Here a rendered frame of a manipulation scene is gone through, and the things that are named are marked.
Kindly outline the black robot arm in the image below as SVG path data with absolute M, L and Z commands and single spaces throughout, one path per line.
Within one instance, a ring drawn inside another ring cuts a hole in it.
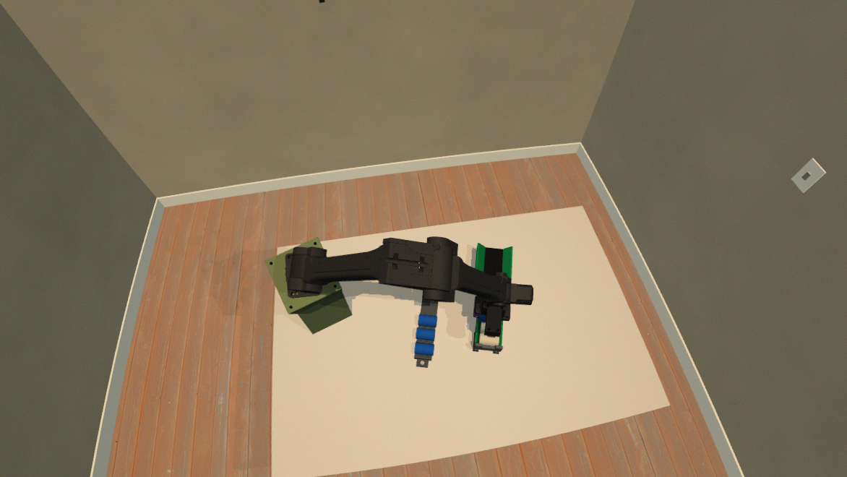
M 383 245 L 372 251 L 334 257 L 326 257 L 328 250 L 324 248 L 294 247 L 293 254 L 285 256 L 288 296 L 318 296 L 310 291 L 322 292 L 328 283 L 376 278 L 379 284 L 422 290 L 424 300 L 454 303 L 456 290 L 461 288 L 458 291 L 483 299 L 481 314 L 487 313 L 484 335 L 499 338 L 506 303 L 531 305 L 533 286 L 511 283 L 512 278 L 502 277 L 506 272 L 492 276 L 470 267 L 457 250 L 458 243 L 438 236 L 428 237 L 426 243 L 383 238 Z

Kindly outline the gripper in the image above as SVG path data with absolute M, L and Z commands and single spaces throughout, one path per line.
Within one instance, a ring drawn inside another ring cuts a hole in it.
M 477 297 L 475 296 L 475 303 L 474 303 L 474 310 L 473 310 L 473 316 L 474 317 L 481 318 L 482 303 L 483 303 L 483 299 L 480 296 L 477 296 Z M 475 306 L 475 304 L 476 304 L 476 306 Z M 502 317 L 502 321 L 510 321 L 510 310 L 511 310 L 511 306 L 510 306 L 510 304 L 507 304 L 507 310 L 505 312 L 505 316 Z

